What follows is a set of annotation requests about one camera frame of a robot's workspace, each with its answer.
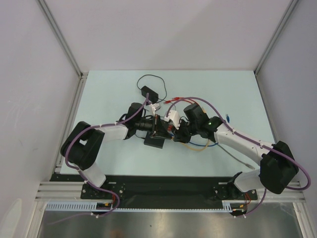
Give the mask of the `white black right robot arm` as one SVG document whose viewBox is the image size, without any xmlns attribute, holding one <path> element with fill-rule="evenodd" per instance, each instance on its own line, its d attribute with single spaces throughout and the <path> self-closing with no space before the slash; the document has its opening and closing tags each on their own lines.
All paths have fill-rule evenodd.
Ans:
<svg viewBox="0 0 317 238">
<path fill-rule="evenodd" d="M 229 129 L 219 117 L 209 118 L 198 104 L 187 106 L 183 112 L 188 121 L 180 120 L 173 132 L 174 141 L 189 143 L 192 136 L 199 135 L 229 146 L 259 165 L 258 170 L 239 172 L 231 179 L 228 193 L 233 199 L 240 199 L 247 191 L 258 188 L 281 194 L 298 173 L 299 168 L 293 164 L 294 158 L 286 143 L 249 141 L 242 133 Z"/>
</svg>

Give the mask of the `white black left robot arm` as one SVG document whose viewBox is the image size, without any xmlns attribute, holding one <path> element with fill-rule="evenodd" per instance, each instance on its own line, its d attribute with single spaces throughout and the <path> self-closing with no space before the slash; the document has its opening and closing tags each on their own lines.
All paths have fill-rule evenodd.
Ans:
<svg viewBox="0 0 317 238">
<path fill-rule="evenodd" d="M 152 114 L 145 116 L 144 107 L 145 104 L 132 103 L 128 112 L 115 123 L 92 126 L 80 121 L 63 143 L 60 153 L 66 165 L 92 184 L 91 191 L 97 198 L 105 198 L 109 193 L 106 175 L 96 162 L 102 143 L 129 139 L 138 130 L 148 132 L 154 139 L 171 139 L 170 117 L 162 118 L 155 113 L 160 105 L 150 104 Z"/>
</svg>

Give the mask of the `black network switch box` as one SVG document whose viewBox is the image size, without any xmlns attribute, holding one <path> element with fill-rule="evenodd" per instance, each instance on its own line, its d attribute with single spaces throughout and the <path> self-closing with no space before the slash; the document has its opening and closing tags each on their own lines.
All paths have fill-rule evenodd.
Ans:
<svg viewBox="0 0 317 238">
<path fill-rule="evenodd" d="M 144 139 L 144 145 L 162 149 L 164 145 L 164 139 L 151 138 L 147 135 Z"/>
</svg>

